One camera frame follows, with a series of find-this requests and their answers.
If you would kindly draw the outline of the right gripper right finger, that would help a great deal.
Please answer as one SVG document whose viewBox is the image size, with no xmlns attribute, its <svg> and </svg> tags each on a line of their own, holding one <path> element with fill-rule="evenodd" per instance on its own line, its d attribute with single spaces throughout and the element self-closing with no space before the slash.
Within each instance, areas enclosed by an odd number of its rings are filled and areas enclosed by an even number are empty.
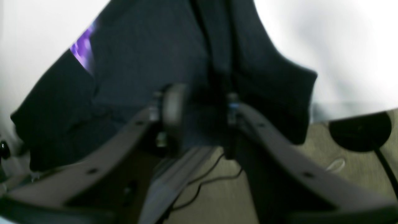
<svg viewBox="0 0 398 224">
<path fill-rule="evenodd" d="M 395 224 L 397 202 L 351 184 L 294 149 L 237 94 L 226 97 L 235 159 L 260 224 Z"/>
</svg>

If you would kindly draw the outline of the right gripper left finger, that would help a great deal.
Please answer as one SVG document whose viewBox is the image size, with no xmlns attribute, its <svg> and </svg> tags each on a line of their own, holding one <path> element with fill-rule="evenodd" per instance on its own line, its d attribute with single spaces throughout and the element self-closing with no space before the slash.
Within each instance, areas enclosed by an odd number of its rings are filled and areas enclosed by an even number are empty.
<svg viewBox="0 0 398 224">
<path fill-rule="evenodd" d="M 2 224 L 136 224 L 154 167 L 178 156 L 187 86 L 173 84 L 82 161 L 1 197 Z"/>
</svg>

